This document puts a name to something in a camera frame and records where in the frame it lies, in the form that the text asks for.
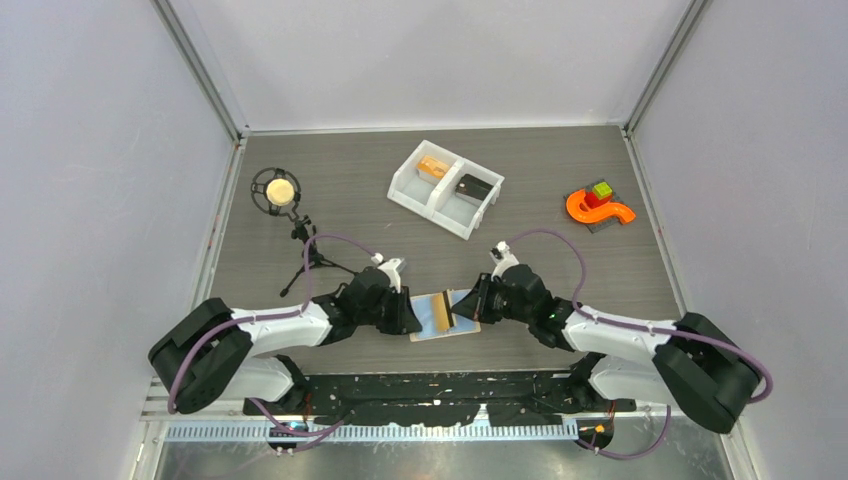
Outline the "gold VIP credit card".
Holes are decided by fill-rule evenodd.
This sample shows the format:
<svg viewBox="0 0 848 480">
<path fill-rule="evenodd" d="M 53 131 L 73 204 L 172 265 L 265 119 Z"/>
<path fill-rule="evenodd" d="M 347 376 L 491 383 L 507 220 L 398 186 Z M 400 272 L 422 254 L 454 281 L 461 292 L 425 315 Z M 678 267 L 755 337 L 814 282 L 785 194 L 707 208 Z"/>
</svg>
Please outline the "gold VIP credit card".
<svg viewBox="0 0 848 480">
<path fill-rule="evenodd" d="M 456 326 L 455 316 L 452 311 L 452 290 L 444 290 L 434 294 L 430 299 L 433 325 L 437 332 L 448 332 Z"/>
</svg>

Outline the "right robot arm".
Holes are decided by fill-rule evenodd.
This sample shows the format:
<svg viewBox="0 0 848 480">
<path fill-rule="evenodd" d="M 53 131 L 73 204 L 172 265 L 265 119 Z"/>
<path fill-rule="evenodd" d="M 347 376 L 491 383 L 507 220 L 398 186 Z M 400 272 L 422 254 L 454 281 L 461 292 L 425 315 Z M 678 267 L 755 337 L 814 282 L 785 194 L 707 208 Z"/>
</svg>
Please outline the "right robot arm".
<svg viewBox="0 0 848 480">
<path fill-rule="evenodd" d="M 572 400 L 584 410 L 618 399 L 663 403 L 726 434 L 765 378 L 703 315 L 687 313 L 677 321 L 609 315 L 553 295 L 525 264 L 480 275 L 452 309 L 484 324 L 521 322 L 549 348 L 596 358 L 570 385 Z"/>
</svg>

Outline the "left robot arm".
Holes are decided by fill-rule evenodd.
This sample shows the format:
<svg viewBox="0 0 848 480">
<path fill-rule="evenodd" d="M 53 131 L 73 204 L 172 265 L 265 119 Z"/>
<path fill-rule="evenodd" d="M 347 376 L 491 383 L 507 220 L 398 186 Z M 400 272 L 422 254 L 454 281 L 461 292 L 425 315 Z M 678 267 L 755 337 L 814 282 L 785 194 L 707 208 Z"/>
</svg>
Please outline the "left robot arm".
<svg viewBox="0 0 848 480">
<path fill-rule="evenodd" d="M 148 361 L 168 392 L 171 414 L 240 399 L 293 414 L 305 405 L 307 389 L 280 351 L 337 343 L 361 326 L 387 335 L 421 331 L 398 274 L 368 267 L 337 291 L 292 307 L 239 309 L 209 298 L 154 344 Z"/>
</svg>

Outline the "beige card holder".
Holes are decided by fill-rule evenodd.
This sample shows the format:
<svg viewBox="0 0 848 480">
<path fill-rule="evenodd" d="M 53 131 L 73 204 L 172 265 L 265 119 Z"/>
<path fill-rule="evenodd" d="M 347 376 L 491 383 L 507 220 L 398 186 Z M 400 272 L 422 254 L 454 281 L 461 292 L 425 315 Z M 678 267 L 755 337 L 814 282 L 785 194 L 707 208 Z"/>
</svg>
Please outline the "beige card holder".
<svg viewBox="0 0 848 480">
<path fill-rule="evenodd" d="M 418 295 L 411 298 L 411 306 L 422 330 L 409 334 L 411 342 L 444 339 L 460 335 L 476 334 L 481 331 L 481 325 L 469 318 L 453 315 L 453 324 L 446 330 L 440 330 L 435 320 L 433 299 L 441 293 Z"/>
</svg>

